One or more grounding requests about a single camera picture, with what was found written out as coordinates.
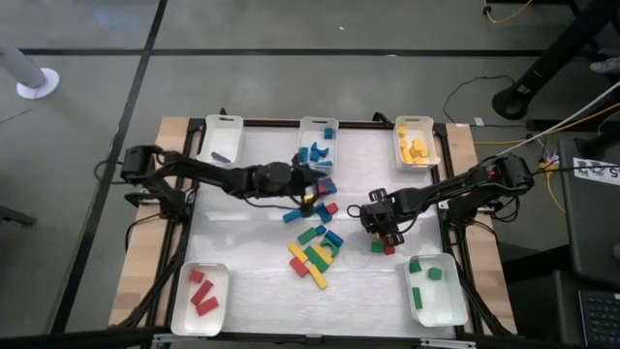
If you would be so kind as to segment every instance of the yellow cable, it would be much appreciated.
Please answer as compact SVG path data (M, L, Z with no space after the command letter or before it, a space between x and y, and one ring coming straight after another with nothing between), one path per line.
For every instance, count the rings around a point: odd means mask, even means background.
M590 120L592 118L595 118L597 116L601 116L602 114L604 114L604 113L606 113L608 111L611 111L611 110L613 110L613 109L615 109L617 107L620 107L620 103L616 103L616 104L614 104L612 106L609 106L609 107L603 109L602 111L597 111L597 112L593 113L592 115L588 115L588 116L586 116L586 117L584 117L584 118L582 118L582 119L580 119L578 121L572 122L572 123L570 123L568 125L562 126L562 127L558 128L558 129L555 129L552 132L549 132L547 135L553 135L554 133L558 133L560 131L564 131L566 129L569 129L569 128L573 127L574 125L578 125L578 124L580 124L582 122L588 121L588 120ZM523 141L525 141L525 139L523 139L523 140L514 140L514 141L503 141L503 142L474 142L474 144L476 144L476 145L510 145L510 144L518 144L518 143L521 143Z
M510 16L506 16L506 17L504 17L504 18L502 18L502 19L495 19L495 18L493 18L493 17L491 16L491 10L490 10L490 7L488 6L488 4L486 3L486 0L484 0L484 8L485 8L485 9L486 9L486 8L488 8L488 9L489 9L488 11L485 11L486 16L488 17L488 20L490 20L492 23L497 24L497 23L503 23L503 22L505 22L505 21L507 21L507 20L510 20L510 19L512 19L513 17L517 16L518 14L520 14L520 13L521 13L521 11L525 10L525 8L526 8L526 7L528 7L528 6L529 6L529 5L530 5L533 1L534 1L534 0L530 0L530 1L526 2L526 3L525 3L523 6L521 6L518 10L516 10L516 11L515 11L512 15L510 15Z
M555 203L555 205L558 206L558 209L561 210L562 213L566 214L566 212L560 205L560 202L558 202L558 200L555 198L555 195L553 194L553 190L551 190L551 175L552 174L553 172L544 173L544 175L546 176L546 190L549 192L549 195L551 196L551 199L553 199L553 202Z

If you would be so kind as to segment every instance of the green block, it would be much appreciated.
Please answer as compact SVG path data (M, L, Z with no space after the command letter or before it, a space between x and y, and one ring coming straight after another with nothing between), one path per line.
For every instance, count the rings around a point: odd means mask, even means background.
M409 273L422 271L422 267L419 266L418 260L413 260L409 262Z
M305 231L302 235L298 236L297 240L299 241L299 243L304 245L308 243L308 241L313 239L316 235L317 235L317 231L314 228L310 228L307 231Z
M428 270L428 278L431 280L441 280L442 279L442 270L439 268L431 268Z
M331 257L336 257L338 255L338 253L340 252L340 249L338 248L338 246L336 246L335 244L333 244L333 242L331 242L331 240L329 238L323 238L323 241L321 241L321 243L319 243L319 245L321 247L330 247L331 248Z
M416 309L422 309L422 295L419 293L419 288L414 287L412 291L414 292L414 305Z
M308 259L310 260L310 262L312 262L315 266L317 266L317 269L321 273L326 272L327 268L329 268L329 264L326 261L324 261L323 258L321 258L321 256L319 256L319 253L317 253L317 251L314 248L307 247L306 249L303 250L303 253L305 253L306 256L308 256Z
M385 253L384 245L378 241L372 241L370 244L370 250L375 253Z

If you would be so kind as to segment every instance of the round base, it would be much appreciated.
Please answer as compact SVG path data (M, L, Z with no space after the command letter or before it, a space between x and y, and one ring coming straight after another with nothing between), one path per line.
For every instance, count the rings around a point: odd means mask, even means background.
M46 76L46 83L37 88L26 87L21 83L18 83L17 94L19 96L35 101L47 97L56 89L56 87L58 87L58 84L60 83L60 76L56 73L56 71L50 68L41 68L41 71L43 72L43 75Z

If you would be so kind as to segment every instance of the label sticker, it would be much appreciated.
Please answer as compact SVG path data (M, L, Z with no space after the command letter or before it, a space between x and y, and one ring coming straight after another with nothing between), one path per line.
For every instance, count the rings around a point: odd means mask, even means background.
M583 166L616 166L603 161L573 158L574 167ZM618 168L575 169L574 176L582 179L595 180L602 183L620 185L620 166Z

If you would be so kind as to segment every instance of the gray floor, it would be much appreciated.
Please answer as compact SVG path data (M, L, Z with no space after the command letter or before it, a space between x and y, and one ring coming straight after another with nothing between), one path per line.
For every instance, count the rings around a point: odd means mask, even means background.
M0 3L0 32L20 48L142 48L156 0ZM514 6L495 6L508 14ZM156 48L545 48L570 23L568 8L532 6L515 21L491 25L481 1L169 1ZM605 42L617 37L607 36ZM109 152L127 102L138 56L36 56L61 75L59 90L40 102L20 100L0 75L0 205L39 219L32 228L3 224L0 234L0 336L48 330L93 199L93 166ZM533 58L358 56L151 57L124 146L152 143L162 116L205 116L221 107L244 117L329 116L368 120L415 114L447 122L442 105L462 81L479 75L519 77ZM608 87L575 60L539 94L529 115L571 114ZM481 117L478 141L522 138L524 119L509 121L490 107L508 86L485 80L463 87L449 103L457 122ZM548 139L552 150L561 134ZM477 146L479 157L502 149ZM541 147L517 151L534 167ZM561 198L559 177L553 178ZM122 269L123 237L135 210L127 187L112 187L68 330L107 325ZM543 177L523 198L519 218L496 223L503 257L566 242L564 216ZM24 311L24 308L37 309ZM234 347L236 344L223 344Z

